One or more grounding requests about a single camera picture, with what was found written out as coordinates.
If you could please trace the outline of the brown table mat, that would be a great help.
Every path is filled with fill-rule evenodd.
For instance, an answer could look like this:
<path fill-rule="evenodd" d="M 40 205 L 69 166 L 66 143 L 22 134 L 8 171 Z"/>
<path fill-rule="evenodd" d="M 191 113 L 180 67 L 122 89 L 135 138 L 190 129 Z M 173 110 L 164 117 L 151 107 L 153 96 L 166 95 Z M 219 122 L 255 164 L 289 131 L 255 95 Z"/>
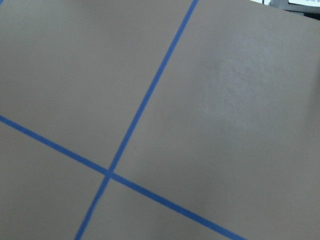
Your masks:
<path fill-rule="evenodd" d="M 319 21 L 1 1 L 0 237 L 319 239 Z"/>

